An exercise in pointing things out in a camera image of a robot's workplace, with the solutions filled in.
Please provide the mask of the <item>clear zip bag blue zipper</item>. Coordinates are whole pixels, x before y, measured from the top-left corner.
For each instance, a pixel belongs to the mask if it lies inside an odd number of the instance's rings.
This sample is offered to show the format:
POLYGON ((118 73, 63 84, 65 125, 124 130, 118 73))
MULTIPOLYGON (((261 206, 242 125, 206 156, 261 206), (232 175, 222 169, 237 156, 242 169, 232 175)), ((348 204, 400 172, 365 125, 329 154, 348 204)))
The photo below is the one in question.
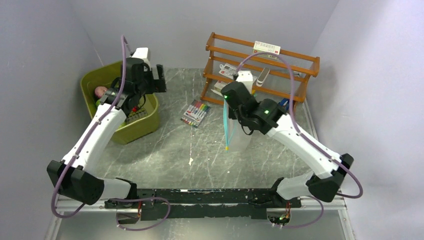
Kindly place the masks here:
POLYGON ((242 125, 230 118, 230 109, 227 102, 223 105, 223 127, 225 138, 225 150, 231 152, 243 152, 251 142, 252 136, 245 134, 242 125))

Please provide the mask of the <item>purple onion toy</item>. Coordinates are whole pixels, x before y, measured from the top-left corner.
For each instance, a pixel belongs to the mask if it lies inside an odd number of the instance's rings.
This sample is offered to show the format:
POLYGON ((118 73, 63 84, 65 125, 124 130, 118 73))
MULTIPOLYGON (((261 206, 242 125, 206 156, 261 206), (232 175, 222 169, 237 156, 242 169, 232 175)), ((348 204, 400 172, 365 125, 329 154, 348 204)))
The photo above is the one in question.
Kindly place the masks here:
POLYGON ((108 88, 107 87, 105 87, 105 86, 98 86, 98 87, 96 87, 95 88, 95 90, 94 90, 94 96, 97 98, 97 99, 101 99, 102 98, 102 96, 107 92, 107 90, 108 90, 108 88))

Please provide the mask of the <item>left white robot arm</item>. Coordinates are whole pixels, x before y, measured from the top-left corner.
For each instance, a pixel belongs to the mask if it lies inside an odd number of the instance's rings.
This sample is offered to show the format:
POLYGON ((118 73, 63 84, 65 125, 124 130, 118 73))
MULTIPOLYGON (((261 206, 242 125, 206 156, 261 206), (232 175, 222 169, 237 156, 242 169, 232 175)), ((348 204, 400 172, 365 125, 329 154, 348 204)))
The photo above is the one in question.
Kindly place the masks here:
POLYGON ((56 195, 85 205, 109 199, 118 199, 126 208, 138 203, 134 182, 96 177, 92 166, 100 160, 102 151, 140 100, 146 99, 148 94, 167 91, 163 65, 157 64, 156 70, 158 78, 154 78, 147 61, 136 57, 128 57, 120 65, 121 75, 100 98, 92 121, 78 142, 60 161, 52 160, 47 166, 56 195))

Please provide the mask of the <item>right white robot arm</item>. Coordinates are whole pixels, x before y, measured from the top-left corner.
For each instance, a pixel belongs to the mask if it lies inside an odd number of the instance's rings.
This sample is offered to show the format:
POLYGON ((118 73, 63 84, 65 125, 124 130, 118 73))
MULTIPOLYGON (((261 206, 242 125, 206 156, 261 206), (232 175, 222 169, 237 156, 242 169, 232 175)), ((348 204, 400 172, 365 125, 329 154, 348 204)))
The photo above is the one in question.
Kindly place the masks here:
POLYGON ((326 148, 301 127, 295 127, 291 116, 274 100, 257 101, 246 86, 233 81, 221 90, 229 115, 242 127, 259 131, 289 148, 311 169, 311 172, 284 178, 270 193, 270 202, 282 207, 288 200, 313 196, 330 203, 338 194, 354 158, 326 148))

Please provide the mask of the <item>blue stapler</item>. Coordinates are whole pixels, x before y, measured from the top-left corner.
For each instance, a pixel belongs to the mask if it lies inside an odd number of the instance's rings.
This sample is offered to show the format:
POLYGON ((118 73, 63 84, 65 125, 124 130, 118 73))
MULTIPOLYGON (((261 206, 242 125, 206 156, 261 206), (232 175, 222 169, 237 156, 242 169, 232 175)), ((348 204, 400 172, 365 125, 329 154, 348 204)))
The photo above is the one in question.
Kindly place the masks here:
POLYGON ((290 107, 292 107, 292 110, 294 111, 295 110, 295 101, 293 100, 292 101, 292 105, 290 105, 290 99, 289 98, 283 98, 279 103, 278 103, 278 105, 279 106, 281 106, 283 109, 284 109, 284 111, 286 112, 286 113, 288 113, 289 111, 290 111, 290 107))

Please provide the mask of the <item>olive green plastic basket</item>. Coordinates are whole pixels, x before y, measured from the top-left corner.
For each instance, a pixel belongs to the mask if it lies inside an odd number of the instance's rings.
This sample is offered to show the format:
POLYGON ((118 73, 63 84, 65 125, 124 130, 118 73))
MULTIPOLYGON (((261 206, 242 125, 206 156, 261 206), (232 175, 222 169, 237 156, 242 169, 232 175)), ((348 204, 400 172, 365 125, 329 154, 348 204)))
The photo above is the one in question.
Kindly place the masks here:
MULTIPOLYGON (((112 81, 121 76, 122 62, 117 61, 109 65, 94 69, 84 75, 80 80, 80 88, 90 118, 97 111, 95 101, 95 88, 98 86, 109 87, 112 81)), ((143 106, 146 115, 115 131, 111 140, 116 144, 126 145, 145 135, 155 132, 160 125, 159 101, 156 94, 147 94, 143 106)))

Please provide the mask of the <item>orange wooden shelf rack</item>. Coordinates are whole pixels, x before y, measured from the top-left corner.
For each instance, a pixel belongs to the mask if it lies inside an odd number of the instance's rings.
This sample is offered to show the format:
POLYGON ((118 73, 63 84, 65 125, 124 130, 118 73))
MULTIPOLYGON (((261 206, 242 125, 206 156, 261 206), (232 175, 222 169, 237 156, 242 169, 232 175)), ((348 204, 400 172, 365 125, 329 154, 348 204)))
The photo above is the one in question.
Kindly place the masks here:
MULTIPOLYGON (((235 68, 254 50, 254 42, 241 40, 212 32, 206 42, 205 49, 209 53, 203 77, 206 82, 200 94, 200 99, 214 104, 223 104, 223 99, 213 93, 217 83, 229 83, 233 73, 224 73, 224 68, 234 71, 235 68)), ((304 103, 310 78, 317 77, 320 72, 321 59, 297 52, 281 49, 279 55, 286 60, 294 74, 293 106, 304 103)), ((274 96, 278 100, 290 97, 291 81, 286 65, 279 59, 267 56, 254 56, 243 66, 243 70, 251 71, 257 80, 264 69, 269 73, 262 84, 254 83, 252 91, 265 96, 274 96)))

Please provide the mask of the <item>pack of coloured markers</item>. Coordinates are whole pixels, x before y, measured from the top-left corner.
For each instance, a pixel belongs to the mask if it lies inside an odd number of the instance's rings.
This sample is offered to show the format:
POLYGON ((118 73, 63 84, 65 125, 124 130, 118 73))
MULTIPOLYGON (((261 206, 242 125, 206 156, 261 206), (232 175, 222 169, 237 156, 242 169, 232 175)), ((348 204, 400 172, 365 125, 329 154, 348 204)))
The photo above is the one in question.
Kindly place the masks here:
POLYGON ((210 108, 209 105, 201 101, 193 100, 180 120, 189 126, 198 128, 205 116, 209 113, 210 108))

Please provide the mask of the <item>small white box lower shelf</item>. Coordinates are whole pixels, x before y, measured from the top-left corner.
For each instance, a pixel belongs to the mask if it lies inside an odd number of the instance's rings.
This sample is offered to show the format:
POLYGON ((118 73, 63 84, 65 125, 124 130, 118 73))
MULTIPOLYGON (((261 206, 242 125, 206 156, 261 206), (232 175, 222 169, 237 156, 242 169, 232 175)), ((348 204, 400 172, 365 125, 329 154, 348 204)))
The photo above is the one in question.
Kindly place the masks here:
POLYGON ((221 91, 226 85, 228 85, 228 82, 218 80, 213 84, 211 91, 217 94, 218 96, 222 97, 223 94, 221 93, 221 91))

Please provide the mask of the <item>flat white packaged item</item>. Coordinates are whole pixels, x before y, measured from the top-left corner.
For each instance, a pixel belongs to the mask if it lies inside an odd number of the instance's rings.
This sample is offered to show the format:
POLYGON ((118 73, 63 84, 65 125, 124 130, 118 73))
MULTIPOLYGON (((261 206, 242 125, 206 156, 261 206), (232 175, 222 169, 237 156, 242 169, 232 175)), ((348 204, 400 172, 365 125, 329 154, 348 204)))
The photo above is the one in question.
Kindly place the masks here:
POLYGON ((226 78, 234 79, 234 75, 237 74, 237 68, 231 64, 225 63, 219 65, 220 70, 218 73, 226 78))

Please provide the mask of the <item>white green box on shelf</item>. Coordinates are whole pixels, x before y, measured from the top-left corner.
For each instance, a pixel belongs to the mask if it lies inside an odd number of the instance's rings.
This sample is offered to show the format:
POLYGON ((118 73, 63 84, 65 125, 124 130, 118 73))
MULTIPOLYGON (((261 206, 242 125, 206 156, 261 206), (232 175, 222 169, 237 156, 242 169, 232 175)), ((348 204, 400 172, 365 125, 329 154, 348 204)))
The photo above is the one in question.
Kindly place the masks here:
POLYGON ((260 55, 263 58, 277 60, 277 55, 280 54, 281 47, 279 45, 274 45, 270 43, 265 43, 261 41, 255 41, 252 47, 252 53, 268 53, 260 55))

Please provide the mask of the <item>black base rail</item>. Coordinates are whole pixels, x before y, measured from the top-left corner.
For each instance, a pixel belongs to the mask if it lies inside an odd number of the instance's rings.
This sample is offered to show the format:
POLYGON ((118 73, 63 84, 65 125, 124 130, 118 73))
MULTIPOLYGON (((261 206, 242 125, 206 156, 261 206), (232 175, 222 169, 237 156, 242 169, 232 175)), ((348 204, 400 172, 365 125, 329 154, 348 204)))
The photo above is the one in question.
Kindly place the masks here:
POLYGON ((105 209, 141 210, 142 221, 184 218, 250 217, 266 220, 268 209, 300 208, 300 198, 285 200, 271 188, 139 188, 140 202, 107 200, 105 209))

